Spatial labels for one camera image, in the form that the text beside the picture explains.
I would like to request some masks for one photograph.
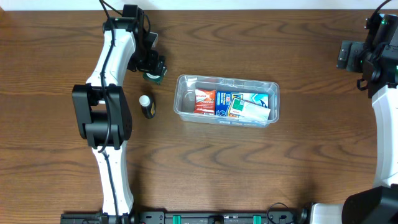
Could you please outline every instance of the small bottle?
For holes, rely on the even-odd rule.
[[[156,107],[153,98],[148,95],[142,95],[139,98],[139,104],[141,104],[142,113],[146,118],[151,119],[155,116]]]

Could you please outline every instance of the plastic bin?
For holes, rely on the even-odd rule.
[[[208,114],[193,113],[195,109],[195,89],[232,91],[243,93],[268,94],[268,108],[271,109],[267,121],[247,118],[230,118]],[[240,80],[235,78],[204,77],[199,75],[181,75],[177,80],[174,96],[174,111],[183,121],[232,126],[265,128],[279,119],[279,85],[274,82]]]

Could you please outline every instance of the white wall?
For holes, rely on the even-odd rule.
[[[107,0],[116,9],[137,4],[142,9],[375,9],[384,0]],[[100,10],[98,0],[0,0],[5,11]],[[393,0],[383,9],[398,9]]]

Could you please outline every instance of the wooden table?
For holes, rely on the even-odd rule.
[[[265,210],[343,203],[370,189],[376,121],[360,74],[336,69],[342,40],[363,41],[372,11],[147,11],[169,71],[160,86],[127,71],[129,182],[138,207]],[[59,223],[103,193],[80,138],[72,88],[91,75],[104,12],[5,12],[0,21],[0,223]],[[173,111],[181,74],[280,85],[266,129],[187,123]],[[138,98],[151,90],[157,115]]]

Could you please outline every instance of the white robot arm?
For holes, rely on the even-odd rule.
[[[80,134],[87,139],[98,162],[104,194],[102,212],[117,220],[118,217],[128,218],[134,203],[126,166],[126,145],[132,121],[122,89],[124,76],[127,69],[139,70],[155,75],[153,81],[158,83],[166,73],[164,57],[151,49],[158,35],[146,31],[143,22],[144,12],[132,5],[124,6],[122,17],[109,17],[103,26],[104,47],[97,66],[86,85],[75,85],[72,92]],[[105,97],[109,110],[91,109],[106,103]],[[111,128],[107,140],[108,122]]]
[[[398,18],[376,12],[367,19],[364,43],[343,41],[338,68],[363,73],[377,123],[377,168],[373,189],[350,196],[345,204],[312,206],[311,224],[396,223],[398,211]]]
[[[377,123],[377,168],[373,187],[398,184],[398,90],[384,86],[372,97]]]

